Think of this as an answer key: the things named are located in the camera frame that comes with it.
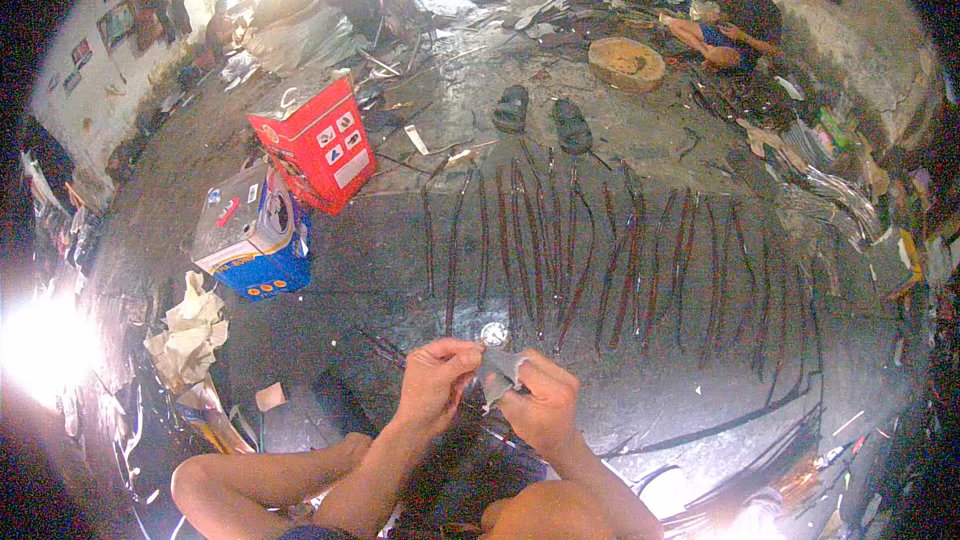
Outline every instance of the white wall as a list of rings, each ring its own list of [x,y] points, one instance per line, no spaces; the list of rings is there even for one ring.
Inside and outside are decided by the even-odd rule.
[[[57,35],[46,46],[30,99],[31,113],[74,160],[75,179],[84,190],[84,198],[97,205],[102,205],[114,191],[113,182],[105,174],[107,160],[122,141],[136,133],[138,105],[153,91],[150,74],[179,61],[186,43],[202,38],[211,15],[208,0],[186,0],[193,27],[188,39],[177,37],[169,49],[165,42],[158,41],[138,54],[134,34],[108,53],[97,22],[123,1],[75,2]],[[93,55],[79,70],[82,78],[78,86],[67,95],[64,80],[74,70],[72,53],[84,39]],[[50,90],[52,79],[58,81]]]
[[[203,41],[215,0],[185,0],[193,27],[190,37],[177,36],[172,48],[159,40],[140,54],[136,35],[127,36],[108,52],[97,29],[97,22],[123,1],[75,2],[46,47],[30,99],[33,116],[73,159],[80,194],[96,206],[103,206],[114,193],[113,181],[105,173],[108,159],[121,142],[137,133],[138,108],[154,93],[152,82],[162,81],[159,74],[183,58],[188,43]],[[79,70],[78,86],[67,95],[63,84],[74,71],[72,53],[84,39],[93,56]],[[49,90],[51,79],[57,83]]]

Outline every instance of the cloth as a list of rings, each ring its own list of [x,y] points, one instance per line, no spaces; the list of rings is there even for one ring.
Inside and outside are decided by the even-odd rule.
[[[491,503],[546,479],[544,462],[465,419],[461,411],[417,466],[391,540],[440,540],[450,537],[441,533],[441,526],[479,526]]]
[[[508,353],[493,347],[486,349],[483,364],[480,365],[476,374],[486,399],[485,412],[489,412],[490,407],[503,398],[507,390],[518,390],[521,387],[518,376],[521,364],[526,360],[527,357],[520,354]]]
[[[357,540],[357,537],[339,529],[328,529],[310,524],[298,525],[288,529],[276,540]]]

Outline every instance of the wall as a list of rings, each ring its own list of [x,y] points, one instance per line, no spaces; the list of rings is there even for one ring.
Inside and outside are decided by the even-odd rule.
[[[77,0],[44,54],[30,98],[30,112],[73,159],[74,185],[84,199],[103,207],[115,187],[105,173],[108,159],[121,142],[137,133],[137,116],[144,102],[162,101],[162,73],[180,62],[188,44],[203,41],[216,0],[185,0],[193,32],[177,37],[168,48],[162,40],[143,53],[134,35],[112,51],[97,22],[124,0]],[[231,5],[239,0],[228,0]],[[80,81],[69,94],[65,79],[74,71],[72,54],[86,39],[92,56],[79,70]],[[55,83],[51,89],[51,80]]]
[[[836,80],[875,120],[874,144],[912,148],[924,140],[943,82],[909,0],[773,1],[783,12],[786,52]]]

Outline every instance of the black sandal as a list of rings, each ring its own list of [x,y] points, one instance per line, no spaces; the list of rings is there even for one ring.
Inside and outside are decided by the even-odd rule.
[[[499,102],[493,107],[493,126],[501,132],[520,134],[527,125],[527,103],[530,94],[523,86],[510,86],[503,90]]]
[[[594,134],[576,103],[561,98],[553,105],[553,121],[557,124],[559,148],[572,155],[582,155],[594,147]]]

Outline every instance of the concrete floor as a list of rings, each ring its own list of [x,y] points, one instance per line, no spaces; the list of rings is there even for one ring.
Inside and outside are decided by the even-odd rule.
[[[543,1],[508,0],[506,6],[500,8],[519,13],[524,7]],[[780,248],[783,232],[774,213],[741,181],[708,165],[722,164],[731,148],[743,144],[743,138],[737,130],[717,122],[705,112],[672,106],[685,101],[682,94],[678,95],[685,82],[677,71],[669,71],[657,90],[645,95],[630,94],[596,80],[586,63],[540,52],[534,41],[523,35],[511,38],[499,25],[475,34],[457,32],[449,43],[436,46],[435,54],[459,54],[480,46],[486,48],[455,61],[457,65],[438,67],[411,83],[388,90],[387,102],[414,101],[419,107],[432,101],[413,121],[428,148],[438,149],[453,143],[463,143],[469,148],[489,143],[475,150],[475,164],[485,175],[493,234],[490,299],[502,299],[506,295],[496,233],[497,166],[503,165],[509,172],[510,162],[519,158],[527,187],[534,187],[534,177],[525,162],[519,139],[499,134],[490,124],[491,105],[506,86],[520,83],[530,90],[528,130],[524,138],[531,150],[534,168],[543,176],[544,183],[546,148],[556,146],[556,132],[548,114],[552,99],[561,96],[582,107],[593,130],[597,155],[611,164],[622,159],[641,176],[650,230],[642,258],[641,296],[644,299],[652,278],[653,230],[667,194],[670,189],[679,189],[682,199],[686,187],[700,193],[696,241],[682,295],[680,337],[685,354],[680,353],[675,342],[676,310],[673,309],[654,329],[646,356],[641,354],[640,345],[627,337],[617,350],[597,356],[594,325],[600,310],[603,271],[614,248],[602,184],[606,182],[614,199],[618,233],[626,228],[629,198],[619,172],[606,171],[594,159],[577,158],[583,194],[596,219],[595,254],[586,276],[582,304],[576,311],[558,362],[582,381],[578,424],[597,453],[611,450],[635,436],[626,448],[637,453],[610,460],[626,478],[639,480],[665,465],[677,464],[688,481],[686,495],[691,499],[699,496],[751,462],[801,414],[811,409],[819,400],[821,381],[825,397],[822,415],[825,438],[820,445],[821,453],[882,425],[906,404],[912,390],[913,372],[891,365],[894,331],[890,325],[891,313],[876,296],[871,297],[872,290],[863,273],[865,264],[846,243],[840,248],[839,258],[845,263],[847,298],[857,310],[843,304],[837,306],[836,301],[828,304],[822,298],[822,287],[816,285],[814,304],[821,322],[820,354],[813,338],[801,340],[799,294],[806,295],[807,289],[794,274],[794,255],[784,255]],[[540,75],[539,80],[533,79],[544,70],[548,77],[544,79]],[[164,284],[171,276],[177,289],[183,288],[182,273],[193,269],[186,248],[203,197],[208,188],[229,177],[244,156],[256,152],[256,145],[245,139],[246,109],[260,94],[278,91],[263,79],[253,80],[229,95],[219,86],[217,81],[207,82],[198,99],[166,124],[143,157],[138,174],[118,193],[91,280],[94,293],[149,295],[153,286]],[[687,140],[685,126],[697,130],[707,141],[678,162],[679,147]],[[402,134],[393,134],[386,140],[378,140],[376,134],[370,137],[374,144],[379,144],[379,152],[394,158],[413,150]],[[431,171],[444,158],[414,154],[410,164]],[[374,423],[385,423],[399,395],[399,374],[369,349],[352,325],[392,338],[405,348],[411,348],[418,341],[429,342],[442,333],[437,313],[445,303],[446,238],[452,221],[454,193],[463,184],[469,167],[466,161],[450,166],[431,185],[430,205],[436,238],[435,298],[428,296],[426,287],[424,214],[419,194],[426,175],[398,168],[374,178],[337,217],[314,216],[313,282],[305,290],[253,304],[227,298],[230,339],[219,351],[217,366],[226,368],[229,387],[222,387],[221,392],[228,394],[233,402],[250,406],[256,390],[275,382],[290,388],[309,384],[332,366],[357,395]],[[563,205],[566,205],[571,161],[569,156],[558,153],[558,189]],[[481,234],[475,190],[473,183],[467,191],[459,225],[463,251],[458,265],[457,295],[463,301],[474,300],[479,275]],[[746,272],[734,250],[730,251],[726,326],[720,338],[724,351],[711,353],[711,360],[702,369],[697,363],[712,297],[711,233],[705,201],[713,205],[722,234],[733,198],[742,201],[740,217],[757,275],[761,270],[762,234],[770,239],[773,296],[767,371],[762,380],[749,369],[759,309],[754,310],[753,321],[740,342],[732,344],[733,318],[738,317],[750,300]],[[673,263],[679,219],[680,201],[662,235],[660,304],[664,304],[670,292],[668,270]],[[564,234],[567,234],[566,220]],[[590,225],[586,213],[580,210],[573,259],[577,277],[583,270],[591,243]],[[781,269],[782,257],[788,264],[785,274]],[[606,307],[607,334],[613,325],[614,305],[621,294],[625,261],[625,256],[621,256],[614,291]],[[809,393],[773,413],[743,426],[695,438],[697,433],[714,426],[723,428],[725,422],[764,406],[771,391],[771,369],[777,349],[774,339],[781,335],[784,275],[789,298],[785,359],[772,399],[776,402],[794,385],[801,373],[801,364],[802,371],[809,376],[822,358],[822,376],[812,376]],[[549,339],[555,338],[557,332],[554,318],[555,310],[550,309],[546,340],[540,342],[531,333],[532,323],[524,322],[513,348],[534,347],[548,352],[552,345]],[[128,374],[120,352],[108,351],[104,358],[109,361],[103,367],[109,371],[108,384],[122,383]],[[861,410],[864,414],[854,424],[831,436]],[[691,438],[695,439],[674,448],[651,448],[686,435],[693,435]],[[822,521],[814,522],[814,529],[819,530],[829,515],[827,511]],[[810,531],[807,522],[813,519],[814,515],[807,513],[803,521],[786,525],[807,533]]]

